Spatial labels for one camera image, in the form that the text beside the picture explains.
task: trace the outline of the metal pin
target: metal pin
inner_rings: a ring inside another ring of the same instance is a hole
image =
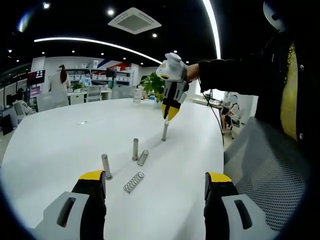
[[[132,155],[133,161],[138,161],[138,144],[139,144],[139,139],[134,138],[133,139],[133,155]]]
[[[167,116],[165,118],[165,121],[164,121],[164,129],[163,129],[163,134],[162,134],[162,139],[161,139],[162,142],[167,140],[167,129],[168,129],[168,126],[169,126],[169,121],[168,121],[168,116]]]
[[[107,154],[102,154],[101,155],[101,160],[102,160],[103,169],[105,171],[105,178],[107,180],[111,180],[112,179],[112,175],[111,175],[111,172],[110,172],[110,165],[109,165]]]

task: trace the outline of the ceiling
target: ceiling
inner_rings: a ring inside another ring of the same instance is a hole
[[[51,0],[43,9],[38,0],[9,1],[10,12],[1,15],[0,73],[42,56],[86,56],[126,61],[143,66],[156,62],[118,48],[89,42],[46,41],[49,37],[78,37],[120,45],[162,61],[177,50],[184,61],[216,58],[211,24],[202,0]],[[273,34],[262,12],[262,0],[211,0],[220,35],[221,57],[238,58],[259,51]],[[139,34],[109,26],[118,14],[135,7],[162,26]],[[107,10],[115,11],[113,16]],[[25,13],[33,13],[24,32],[17,25]]]

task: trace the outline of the green leaves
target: green leaves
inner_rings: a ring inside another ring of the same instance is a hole
[[[143,76],[140,84],[147,94],[154,91],[157,102],[164,100],[165,81],[158,77],[155,72],[151,73],[150,76]]]

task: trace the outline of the white box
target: white box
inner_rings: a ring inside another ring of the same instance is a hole
[[[92,68],[93,68],[93,69],[97,69],[97,68],[98,68],[98,64],[99,64],[99,61],[94,60],[94,61],[93,61],[93,64],[92,64]]]

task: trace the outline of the white table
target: white table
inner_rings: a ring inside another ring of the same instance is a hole
[[[163,128],[161,110],[148,99],[97,101],[27,116],[3,158],[4,192],[17,216],[34,228],[79,176],[102,169],[105,153],[113,175],[106,182],[105,239],[204,240],[205,173],[223,172],[219,124],[209,107],[185,102],[165,142]],[[149,151],[143,167],[131,160],[133,138],[139,138],[139,154]],[[145,177],[128,194],[123,186],[137,172]]]

